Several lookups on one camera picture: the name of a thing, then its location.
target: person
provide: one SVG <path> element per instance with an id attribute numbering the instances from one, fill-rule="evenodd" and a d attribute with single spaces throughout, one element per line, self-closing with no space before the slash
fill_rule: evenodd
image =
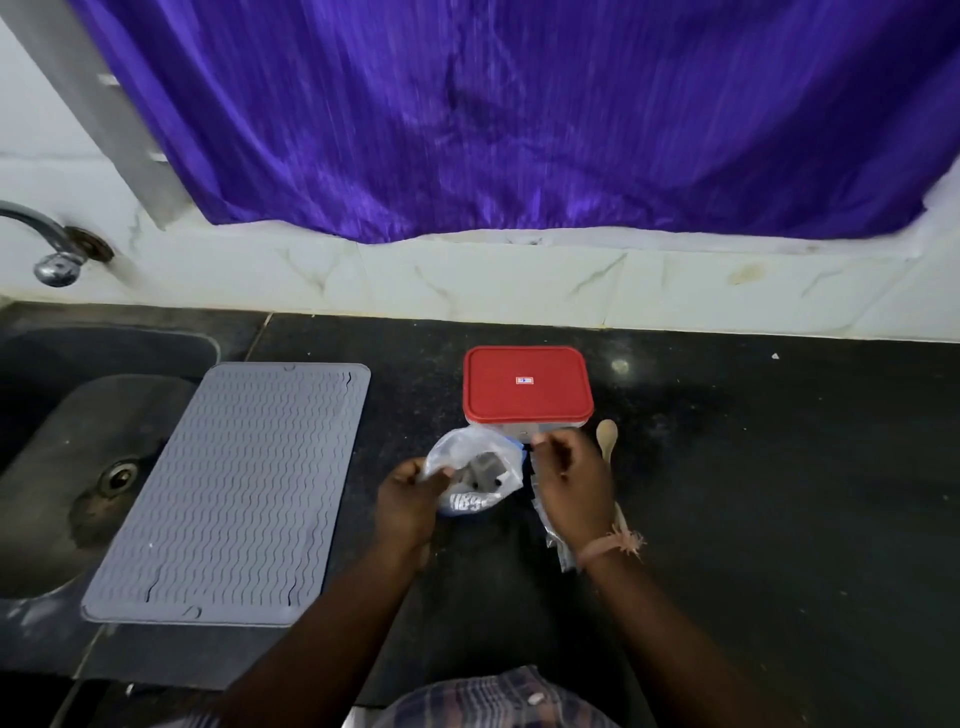
<path id="1" fill-rule="evenodd" d="M 580 559 L 583 576 L 619 627 L 657 724 L 784 724 L 670 602 L 640 559 L 609 547 L 616 509 L 612 475 L 590 439 L 577 429 L 541 434 L 533 441 L 533 456 L 547 516 L 575 554 L 589 555 Z M 437 498 L 451 472 L 418 482 L 422 464 L 422 458 L 407 460 L 387 476 L 377 495 L 372 546 L 228 688 L 212 715 L 191 724 L 318 728 L 344 723 L 429 555 Z M 547 683 L 534 667 L 521 667 L 417 690 L 374 725 L 606 728 L 613 723 L 573 693 Z"/>

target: red lid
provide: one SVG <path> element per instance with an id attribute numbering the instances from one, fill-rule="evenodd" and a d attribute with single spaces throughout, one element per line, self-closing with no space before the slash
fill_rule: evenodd
<path id="1" fill-rule="evenodd" d="M 484 424 L 588 420 L 587 364 L 570 347 L 471 349 L 464 357 L 464 414 Z"/>

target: pink bracelet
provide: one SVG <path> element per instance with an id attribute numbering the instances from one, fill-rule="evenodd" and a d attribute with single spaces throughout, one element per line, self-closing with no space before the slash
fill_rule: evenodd
<path id="1" fill-rule="evenodd" d="M 626 519 L 623 518 L 623 512 L 620 510 L 620 506 L 617 505 L 616 522 L 612 526 L 612 531 L 606 536 L 594 539 L 580 549 L 580 553 L 577 554 L 577 569 L 583 570 L 588 562 L 615 548 L 619 548 L 624 553 L 632 553 L 639 558 L 640 548 L 645 543 L 638 531 L 631 531 L 627 527 Z"/>

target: hand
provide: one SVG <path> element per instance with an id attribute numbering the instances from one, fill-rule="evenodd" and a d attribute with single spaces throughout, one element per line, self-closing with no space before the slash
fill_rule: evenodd
<path id="1" fill-rule="evenodd" d="M 579 429 L 535 435 L 534 466 L 550 523 L 576 554 L 613 526 L 613 478 L 600 451 Z"/>
<path id="2" fill-rule="evenodd" d="M 452 468 L 443 468 L 422 483 L 423 458 L 405 460 L 380 485 L 376 495 L 376 542 L 392 556 L 416 558 L 426 565 L 430 537 L 437 524 L 437 498 L 450 484 Z"/>

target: gray drying mat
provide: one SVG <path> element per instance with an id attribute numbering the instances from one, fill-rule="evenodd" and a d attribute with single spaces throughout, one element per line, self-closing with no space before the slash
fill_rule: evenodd
<path id="1" fill-rule="evenodd" d="M 292 624 L 320 593 L 370 370 L 207 372 L 81 607 L 93 621 Z"/>

